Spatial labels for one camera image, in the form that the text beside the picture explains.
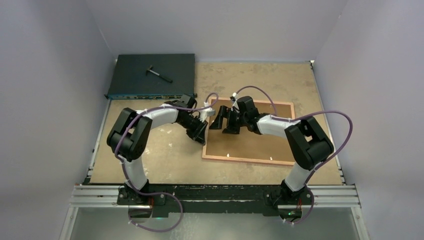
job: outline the brown board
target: brown board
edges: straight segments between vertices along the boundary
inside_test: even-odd
[[[269,101],[254,100],[259,113],[274,113]],[[275,102],[277,115],[282,118],[295,118],[295,110],[291,102]],[[218,112],[221,105],[232,106],[229,98],[220,98],[212,107]],[[215,119],[208,119],[209,125]],[[222,128],[227,125],[223,119]],[[224,134],[222,130],[206,130],[206,145],[202,158],[243,163],[292,166],[295,163],[287,139],[273,135],[259,135],[240,128],[240,134]]]

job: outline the floor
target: floor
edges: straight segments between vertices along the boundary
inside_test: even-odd
[[[195,92],[204,100],[210,92],[229,97],[246,85],[266,91],[273,100],[294,103],[296,117],[322,110],[314,74],[309,63],[197,63]],[[255,100],[267,98],[255,89],[245,89],[240,96]],[[123,183],[119,161],[106,145],[106,137],[123,108],[143,110],[157,107],[163,100],[113,100],[104,123],[95,159],[91,183]],[[328,133],[325,119],[317,116]],[[202,146],[186,136],[177,124],[151,130],[142,155],[144,172],[151,183],[179,184],[280,184],[291,166],[222,162],[202,159]],[[312,177],[312,185],[341,185],[333,159]]]

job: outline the gray wall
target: gray wall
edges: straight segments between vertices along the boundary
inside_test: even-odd
[[[196,53],[201,61],[315,59],[347,0],[87,0],[116,57]]]
[[[0,33],[1,238],[58,239],[113,57],[84,0],[3,0]]]
[[[314,65],[326,109],[352,117],[340,161],[373,239],[424,236],[424,1],[350,0]],[[346,121],[330,116],[335,142]]]

